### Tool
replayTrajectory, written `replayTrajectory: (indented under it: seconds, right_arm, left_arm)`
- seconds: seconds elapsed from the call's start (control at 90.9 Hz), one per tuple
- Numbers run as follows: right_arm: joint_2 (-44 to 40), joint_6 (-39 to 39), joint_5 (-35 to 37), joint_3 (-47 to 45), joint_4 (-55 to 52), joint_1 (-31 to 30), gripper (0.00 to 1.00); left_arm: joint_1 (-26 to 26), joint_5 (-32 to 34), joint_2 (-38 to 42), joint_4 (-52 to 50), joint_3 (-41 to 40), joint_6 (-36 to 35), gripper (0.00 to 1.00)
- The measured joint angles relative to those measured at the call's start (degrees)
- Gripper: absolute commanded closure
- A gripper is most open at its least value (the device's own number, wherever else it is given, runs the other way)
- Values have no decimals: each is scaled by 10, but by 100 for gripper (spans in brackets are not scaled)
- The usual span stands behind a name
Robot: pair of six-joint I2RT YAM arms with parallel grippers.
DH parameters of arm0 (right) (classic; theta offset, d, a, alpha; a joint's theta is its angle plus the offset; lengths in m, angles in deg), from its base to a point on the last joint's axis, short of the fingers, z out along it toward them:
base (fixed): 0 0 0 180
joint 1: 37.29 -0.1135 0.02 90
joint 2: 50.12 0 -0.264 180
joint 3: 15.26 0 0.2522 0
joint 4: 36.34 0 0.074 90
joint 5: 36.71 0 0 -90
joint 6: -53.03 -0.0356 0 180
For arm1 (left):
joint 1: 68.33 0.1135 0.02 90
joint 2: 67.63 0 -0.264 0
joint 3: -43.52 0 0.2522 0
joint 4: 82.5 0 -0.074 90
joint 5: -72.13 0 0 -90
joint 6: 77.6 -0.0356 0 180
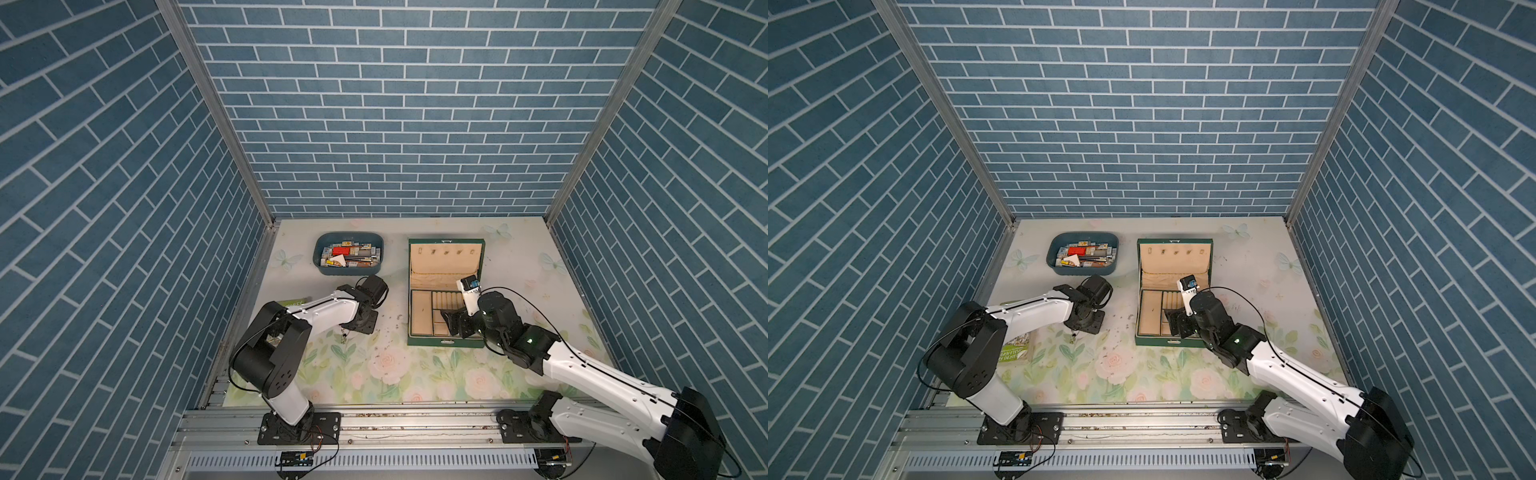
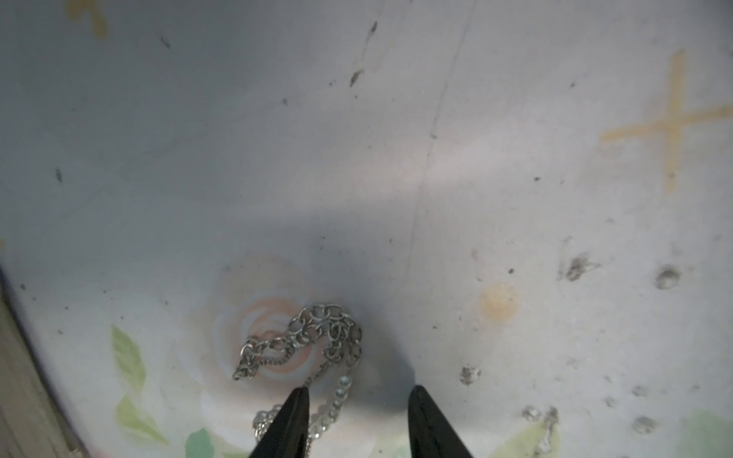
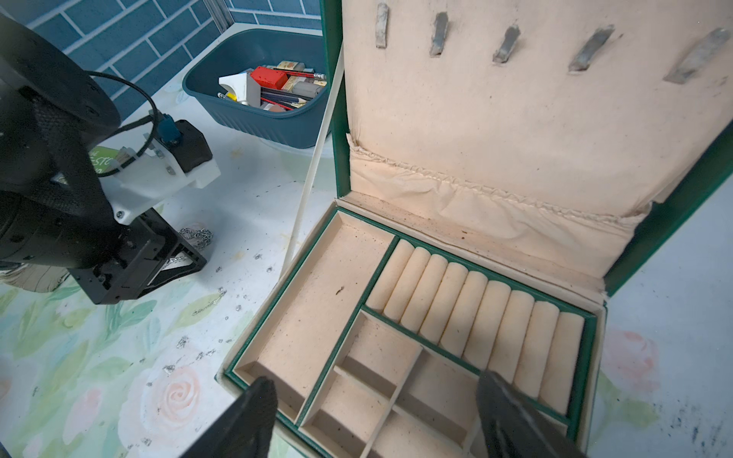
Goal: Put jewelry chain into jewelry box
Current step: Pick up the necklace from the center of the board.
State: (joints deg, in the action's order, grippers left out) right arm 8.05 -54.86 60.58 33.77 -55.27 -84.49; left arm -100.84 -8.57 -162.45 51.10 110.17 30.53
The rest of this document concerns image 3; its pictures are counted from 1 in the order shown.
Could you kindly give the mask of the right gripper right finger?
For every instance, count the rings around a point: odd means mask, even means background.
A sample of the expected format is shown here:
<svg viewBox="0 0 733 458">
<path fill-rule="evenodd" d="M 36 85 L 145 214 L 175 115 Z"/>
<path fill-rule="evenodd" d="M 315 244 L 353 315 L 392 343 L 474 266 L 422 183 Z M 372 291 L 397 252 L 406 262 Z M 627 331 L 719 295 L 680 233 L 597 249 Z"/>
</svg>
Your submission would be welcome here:
<svg viewBox="0 0 733 458">
<path fill-rule="evenodd" d="M 585 457 L 496 372 L 480 374 L 476 406 L 491 457 Z"/>
</svg>

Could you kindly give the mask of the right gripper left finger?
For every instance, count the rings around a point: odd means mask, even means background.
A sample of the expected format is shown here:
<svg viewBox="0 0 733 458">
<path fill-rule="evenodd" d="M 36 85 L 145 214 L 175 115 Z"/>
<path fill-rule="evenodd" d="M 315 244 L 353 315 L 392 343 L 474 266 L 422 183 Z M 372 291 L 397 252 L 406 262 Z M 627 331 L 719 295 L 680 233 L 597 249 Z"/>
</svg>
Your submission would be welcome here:
<svg viewBox="0 0 733 458">
<path fill-rule="evenodd" d="M 275 383 L 259 377 L 182 457 L 267 457 L 277 411 Z"/>
</svg>

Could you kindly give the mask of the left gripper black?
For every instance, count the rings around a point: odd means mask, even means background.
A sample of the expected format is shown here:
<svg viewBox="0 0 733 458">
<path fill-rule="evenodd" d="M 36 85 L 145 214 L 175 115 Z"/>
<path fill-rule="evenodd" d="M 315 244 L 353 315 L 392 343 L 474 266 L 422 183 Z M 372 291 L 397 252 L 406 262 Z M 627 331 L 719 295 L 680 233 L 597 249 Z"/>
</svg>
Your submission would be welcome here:
<svg viewBox="0 0 733 458">
<path fill-rule="evenodd" d="M 1 193 L 1 265 L 61 268 L 96 305 L 140 299 L 206 263 L 153 209 L 125 226 Z"/>
</svg>

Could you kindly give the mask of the green jewelry box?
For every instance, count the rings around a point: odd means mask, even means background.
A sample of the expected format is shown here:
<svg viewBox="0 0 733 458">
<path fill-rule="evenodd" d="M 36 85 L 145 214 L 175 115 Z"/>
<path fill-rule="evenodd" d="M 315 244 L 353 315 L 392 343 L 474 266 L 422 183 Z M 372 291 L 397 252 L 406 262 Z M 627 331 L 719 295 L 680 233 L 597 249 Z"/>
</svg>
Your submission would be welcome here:
<svg viewBox="0 0 733 458">
<path fill-rule="evenodd" d="M 586 452 L 608 299 L 732 172 L 728 1 L 326 1 L 337 198 L 217 381 L 326 457 Z"/>
</svg>

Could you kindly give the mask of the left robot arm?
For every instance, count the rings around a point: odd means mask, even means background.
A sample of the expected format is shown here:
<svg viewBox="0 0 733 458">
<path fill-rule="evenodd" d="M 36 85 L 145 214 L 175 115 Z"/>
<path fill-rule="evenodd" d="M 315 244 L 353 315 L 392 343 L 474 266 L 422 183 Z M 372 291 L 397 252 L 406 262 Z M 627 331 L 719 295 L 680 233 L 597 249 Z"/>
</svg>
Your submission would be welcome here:
<svg viewBox="0 0 733 458">
<path fill-rule="evenodd" d="M 220 170 L 184 119 L 152 107 L 123 123 L 100 79 L 2 18 L 1 280 L 50 292 L 73 278 L 115 305 L 205 267 L 157 205 Z"/>
</svg>

